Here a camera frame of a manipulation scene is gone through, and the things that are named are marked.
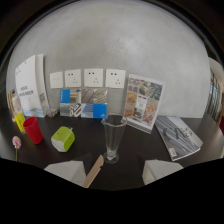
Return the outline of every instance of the magazine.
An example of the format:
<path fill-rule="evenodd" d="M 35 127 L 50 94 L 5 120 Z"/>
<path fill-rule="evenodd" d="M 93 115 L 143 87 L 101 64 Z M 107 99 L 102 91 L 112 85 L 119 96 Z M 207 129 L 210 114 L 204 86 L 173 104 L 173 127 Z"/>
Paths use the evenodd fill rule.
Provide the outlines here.
<path fill-rule="evenodd" d="M 129 75 L 124 116 L 128 124 L 151 134 L 163 98 L 165 83 Z"/>
<path fill-rule="evenodd" d="M 179 117 L 158 116 L 155 125 L 175 161 L 200 150 L 203 142 Z"/>

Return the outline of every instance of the drinking glass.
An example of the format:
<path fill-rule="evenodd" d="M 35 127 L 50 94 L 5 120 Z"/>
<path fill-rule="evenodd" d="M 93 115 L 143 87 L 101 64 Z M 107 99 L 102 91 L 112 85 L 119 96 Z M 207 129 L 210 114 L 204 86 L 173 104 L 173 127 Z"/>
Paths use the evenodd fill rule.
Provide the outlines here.
<path fill-rule="evenodd" d="M 103 158 L 106 163 L 113 164 L 119 160 L 117 149 L 127 124 L 127 118 L 120 114 L 110 113 L 105 115 L 101 122 L 104 125 L 107 146 Z"/>

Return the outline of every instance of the printed image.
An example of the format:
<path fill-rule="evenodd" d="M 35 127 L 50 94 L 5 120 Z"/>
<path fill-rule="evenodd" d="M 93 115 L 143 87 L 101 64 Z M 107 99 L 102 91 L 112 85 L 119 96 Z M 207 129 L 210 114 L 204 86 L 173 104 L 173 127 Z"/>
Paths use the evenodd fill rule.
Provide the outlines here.
<path fill-rule="evenodd" d="M 137 97 L 137 102 L 135 107 L 144 111 L 147 105 L 147 99 L 148 97 L 142 96 L 139 94 Z"/>
<path fill-rule="evenodd" d="M 143 118 L 143 114 L 144 114 L 144 111 L 143 110 L 135 107 L 133 119 L 136 120 L 136 121 L 141 122 L 142 121 L 142 118 Z"/>
<path fill-rule="evenodd" d="M 148 126 L 151 126 L 154 115 L 155 115 L 155 113 L 150 113 L 150 112 L 145 111 L 145 113 L 143 115 L 142 123 L 146 124 Z"/>
<path fill-rule="evenodd" d="M 45 102 L 45 95 L 44 95 L 44 93 L 40 94 L 40 102 L 41 103 Z"/>
<path fill-rule="evenodd" d="M 124 109 L 124 116 L 132 117 L 132 115 L 134 115 L 134 107 L 130 107 L 126 105 Z"/>
<path fill-rule="evenodd" d="M 129 78 L 128 84 L 134 85 L 134 86 L 138 86 L 139 85 L 139 80 L 138 79 Z"/>
<path fill-rule="evenodd" d="M 83 89 L 81 103 L 93 104 L 94 89 Z"/>
<path fill-rule="evenodd" d="M 138 86 L 128 85 L 128 91 L 138 93 Z"/>
<path fill-rule="evenodd" d="M 93 104 L 93 118 L 104 118 L 107 114 L 106 104 Z"/>
<path fill-rule="evenodd" d="M 77 90 L 70 90 L 70 103 L 71 104 L 76 104 L 76 103 L 81 103 L 81 89 Z"/>
<path fill-rule="evenodd" d="M 95 90 L 93 93 L 93 104 L 107 104 L 107 90 Z"/>
<path fill-rule="evenodd" d="M 60 103 L 60 116 L 70 117 L 69 103 Z"/>
<path fill-rule="evenodd" d="M 147 106 L 145 108 L 146 112 L 155 112 L 157 110 L 159 101 L 148 97 Z"/>
<path fill-rule="evenodd" d="M 93 104 L 81 105 L 81 117 L 93 118 Z"/>
<path fill-rule="evenodd" d="M 127 92 L 126 104 L 129 106 L 135 106 L 137 99 L 137 94 L 133 92 Z"/>
<path fill-rule="evenodd" d="M 149 90 L 149 97 L 151 99 L 155 99 L 155 100 L 159 101 L 160 96 L 161 96 L 161 92 L 162 92 L 162 86 L 161 85 L 151 83 L 151 88 Z"/>
<path fill-rule="evenodd" d="M 70 103 L 70 89 L 61 89 L 60 104 Z"/>
<path fill-rule="evenodd" d="M 70 103 L 70 117 L 79 117 L 81 116 L 81 103 Z"/>
<path fill-rule="evenodd" d="M 139 93 L 143 96 L 148 96 L 150 90 L 150 82 L 140 80 Z"/>
<path fill-rule="evenodd" d="M 128 91 L 131 91 L 131 92 L 133 92 L 132 90 L 133 90 L 133 86 L 131 86 L 131 85 L 128 85 Z"/>

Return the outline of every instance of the table surface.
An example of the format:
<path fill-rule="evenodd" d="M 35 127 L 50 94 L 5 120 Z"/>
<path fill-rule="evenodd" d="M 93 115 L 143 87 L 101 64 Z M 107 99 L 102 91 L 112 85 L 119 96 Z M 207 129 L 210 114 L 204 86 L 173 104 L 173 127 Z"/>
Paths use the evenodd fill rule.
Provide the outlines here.
<path fill-rule="evenodd" d="M 224 146 L 224 137 L 214 122 L 205 113 L 203 118 L 182 118 L 183 121 L 203 141 L 201 149 L 185 158 L 175 161 L 183 167 L 219 159 Z M 99 155 L 106 151 L 104 126 L 101 119 L 61 117 L 37 118 L 43 141 L 35 145 L 27 135 L 22 135 L 16 123 L 12 122 L 9 110 L 1 112 L 0 117 L 0 154 L 4 159 L 16 159 L 12 145 L 13 136 L 21 138 L 22 147 L 18 152 L 18 161 L 44 169 L 49 164 L 70 161 L 89 152 L 92 154 L 91 166 Z M 51 144 L 51 136 L 61 127 L 73 127 L 76 137 L 68 152 L 58 152 Z M 123 190 L 144 186 L 142 168 L 139 166 L 138 153 L 157 160 L 171 161 L 167 148 L 154 126 L 147 134 L 129 125 L 126 126 L 117 151 L 120 159 L 115 164 L 104 163 L 101 171 L 90 185 L 92 189 Z"/>

